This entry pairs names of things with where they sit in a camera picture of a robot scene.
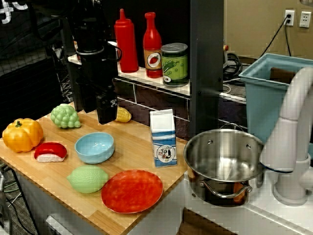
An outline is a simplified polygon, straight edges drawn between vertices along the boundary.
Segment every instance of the orange plate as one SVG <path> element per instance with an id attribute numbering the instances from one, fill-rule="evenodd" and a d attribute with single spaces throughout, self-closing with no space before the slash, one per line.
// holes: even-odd
<path id="1" fill-rule="evenodd" d="M 126 170 L 114 175 L 103 186 L 104 205 L 117 213 L 137 213 L 153 206 L 162 196 L 160 178 L 144 170 Z"/>

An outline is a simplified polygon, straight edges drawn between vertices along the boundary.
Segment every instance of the pot rim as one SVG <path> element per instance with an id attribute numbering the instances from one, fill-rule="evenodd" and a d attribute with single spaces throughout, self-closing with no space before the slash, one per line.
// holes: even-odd
<path id="1" fill-rule="evenodd" d="M 202 136 L 202 135 L 205 135 L 205 134 L 211 134 L 211 133 L 221 133 L 221 132 L 227 132 L 227 133 L 238 133 L 238 134 L 244 134 L 245 136 L 247 137 L 251 137 L 253 138 L 254 140 L 256 140 L 259 144 L 261 144 L 262 146 L 264 146 L 263 142 L 257 138 L 256 136 L 250 134 L 250 133 L 247 133 L 247 132 L 244 132 L 244 131 L 239 131 L 239 130 L 234 130 L 234 129 L 213 129 L 213 130 L 209 130 L 209 131 L 204 131 L 204 132 L 201 132 L 197 135 L 195 135 L 194 137 L 192 137 L 188 143 L 185 145 L 185 148 L 184 148 L 184 151 L 183 151 L 183 155 L 184 155 L 184 159 L 186 161 L 186 163 L 188 164 L 188 166 L 196 173 L 198 173 L 199 175 L 207 178 L 207 179 L 210 179 L 210 180 L 216 180 L 216 181 L 220 181 L 220 182 L 229 182 L 229 183 L 235 183 L 235 182 L 244 182 L 244 181 L 248 181 L 248 180 L 252 180 L 256 177 L 258 177 L 259 175 L 263 174 L 265 169 L 264 167 L 262 166 L 262 164 L 259 162 L 258 164 L 258 173 L 256 173 L 255 175 L 249 177 L 249 178 L 246 178 L 246 179 L 242 179 L 242 180 L 219 180 L 219 179 L 216 179 L 216 178 L 212 178 L 212 177 L 208 177 L 207 175 L 199 172 L 198 170 L 195 170 L 191 164 L 188 162 L 187 158 L 186 158 L 186 151 L 187 151 L 187 148 L 188 146 L 195 140 L 197 139 L 199 136 Z"/>

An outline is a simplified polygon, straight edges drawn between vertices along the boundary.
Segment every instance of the green can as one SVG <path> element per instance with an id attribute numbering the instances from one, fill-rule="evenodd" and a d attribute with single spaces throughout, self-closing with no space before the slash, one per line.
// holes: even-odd
<path id="1" fill-rule="evenodd" d="M 182 87 L 189 83 L 188 46 L 183 43 L 171 43 L 161 47 L 163 84 L 170 87 Z"/>

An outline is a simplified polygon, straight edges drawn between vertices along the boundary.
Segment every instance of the wooden countertop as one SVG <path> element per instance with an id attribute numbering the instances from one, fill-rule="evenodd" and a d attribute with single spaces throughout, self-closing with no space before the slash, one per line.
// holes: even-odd
<path id="1" fill-rule="evenodd" d="M 92 132 L 107 132 L 114 138 L 115 152 L 112 157 L 97 166 L 110 177 L 128 169 L 143 169 L 160 177 L 164 184 L 163 199 L 183 179 L 187 165 L 183 158 L 186 141 L 177 138 L 178 165 L 156 168 L 152 156 L 150 128 L 135 121 L 128 123 L 98 123 L 96 112 L 79 113 L 82 126 L 75 129 L 59 129 L 47 115 L 38 120 L 44 130 L 43 141 L 63 144 L 68 151 L 61 163 L 39 163 L 34 159 L 34 149 L 26 153 L 15 153 L 0 140 L 0 160 L 22 174 L 66 208 L 91 223 L 104 234 L 127 234 L 150 210 L 136 214 L 117 214 L 102 202 L 101 190 L 83 194 L 75 191 L 66 177 L 77 167 L 85 165 L 77 156 L 76 141 Z"/>

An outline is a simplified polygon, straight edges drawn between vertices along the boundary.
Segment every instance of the stainless steel pot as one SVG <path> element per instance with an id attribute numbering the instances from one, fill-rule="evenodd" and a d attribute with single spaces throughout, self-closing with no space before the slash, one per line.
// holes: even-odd
<path id="1" fill-rule="evenodd" d="M 263 183 L 264 169 L 259 163 L 263 146 L 255 136 L 233 129 L 194 136 L 184 149 L 193 191 L 214 205 L 244 204 L 248 193 L 256 193 Z"/>

